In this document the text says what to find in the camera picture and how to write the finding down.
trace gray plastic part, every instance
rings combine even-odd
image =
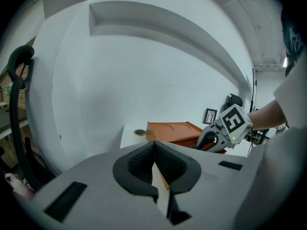
[[[59,230],[66,227],[87,230],[256,228],[283,204],[300,179],[307,161],[306,133],[307,128],[289,129],[267,144],[255,146],[248,157],[163,142],[201,166],[201,176],[193,188],[175,195],[179,209],[191,215],[177,225],[163,216],[151,197],[129,194],[113,177],[114,162],[147,143],[88,158],[37,193],[33,203],[44,210],[71,182],[88,185],[64,220],[63,228],[38,213],[37,207],[31,206],[27,212],[36,212],[36,218],[50,221],[52,224],[48,226],[57,226],[54,229]],[[240,164],[242,168],[240,171],[227,168],[219,165],[221,161]]]
[[[222,123],[222,121],[220,119],[218,119],[218,120],[215,120],[213,124],[211,124],[211,125],[207,126],[206,128],[204,128],[202,133],[201,133],[201,136],[198,138],[197,146],[199,146],[199,144],[201,143],[202,139],[204,138],[204,136],[208,132],[214,132],[218,136],[218,140],[217,140],[217,143],[215,144],[215,146],[208,150],[209,152],[221,151],[225,147],[233,148],[234,145],[230,142],[229,139],[227,139],[227,137],[225,137],[222,134],[222,131],[220,130],[221,127],[223,129],[223,125],[220,125],[221,123]]]
[[[90,157],[60,175],[35,196],[46,209],[72,182],[87,185],[63,224],[75,229],[163,229],[172,224],[157,208],[152,197],[135,196],[115,180],[115,161],[146,143]]]

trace white ceiling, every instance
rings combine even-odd
[[[285,58],[278,0],[214,0],[240,30],[256,70],[284,70]]]

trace black rubber insert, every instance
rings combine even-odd
[[[201,166],[196,160],[158,141],[155,163],[174,194],[190,191],[201,176]]]
[[[55,220],[62,222],[73,205],[77,202],[87,185],[73,182],[56,200],[45,210],[45,213]]]
[[[20,46],[12,52],[8,62],[8,74],[13,82],[18,78],[15,71],[22,63],[30,66],[29,70],[31,70],[33,55],[34,49],[29,45]]]
[[[113,165],[113,176],[131,194],[151,196],[156,202],[158,189],[151,185],[153,164],[154,143],[149,142],[119,158]]]
[[[237,163],[231,163],[231,162],[226,162],[226,161],[222,161],[219,163],[219,165],[230,168],[230,169],[234,169],[234,170],[241,170],[243,165],[241,164],[237,164]]]

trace pink object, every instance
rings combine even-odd
[[[30,188],[25,182],[23,182],[17,175],[7,173],[5,174],[5,180],[11,187],[14,189],[14,192],[18,195],[31,200],[34,195],[35,191]]]

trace white curved wall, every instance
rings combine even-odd
[[[90,3],[112,0],[88,0]],[[252,89],[252,61],[248,48],[239,30],[213,0],[122,0],[151,4],[170,10],[194,22],[209,33],[225,50],[241,69],[248,82],[249,92]]]
[[[35,41],[37,61],[27,104],[31,130],[57,172],[119,148],[125,124],[200,123],[205,109],[220,111],[230,93],[250,95],[247,48],[212,0],[127,1],[170,10],[201,27],[228,51],[245,84],[230,82],[212,66],[170,45],[124,35],[90,36],[89,5],[100,1],[106,0],[88,0],[48,18]]]

